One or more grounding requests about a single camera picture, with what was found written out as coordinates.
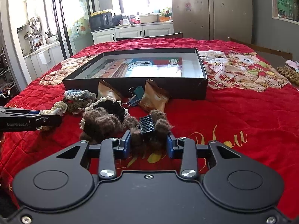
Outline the person's left hand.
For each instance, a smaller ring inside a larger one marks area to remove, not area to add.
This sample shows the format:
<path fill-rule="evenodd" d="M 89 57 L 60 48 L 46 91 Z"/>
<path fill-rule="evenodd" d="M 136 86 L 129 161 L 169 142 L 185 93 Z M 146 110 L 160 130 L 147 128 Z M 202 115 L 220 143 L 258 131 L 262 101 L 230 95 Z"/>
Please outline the person's left hand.
<path fill-rule="evenodd" d="M 2 147 L 4 141 L 5 141 L 4 133 L 0 133 L 0 147 Z"/>

